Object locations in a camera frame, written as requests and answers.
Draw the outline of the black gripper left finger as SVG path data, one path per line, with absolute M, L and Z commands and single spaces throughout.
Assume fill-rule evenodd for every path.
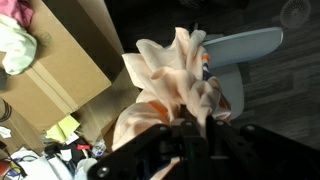
M 169 163 L 160 146 L 170 136 L 167 125 L 153 125 L 94 164 L 88 180 L 148 180 Z

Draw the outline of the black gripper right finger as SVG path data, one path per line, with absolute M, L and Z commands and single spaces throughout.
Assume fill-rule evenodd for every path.
M 222 174 L 231 180 L 320 180 L 319 151 L 255 124 L 239 130 L 206 119 L 213 156 L 226 156 Z

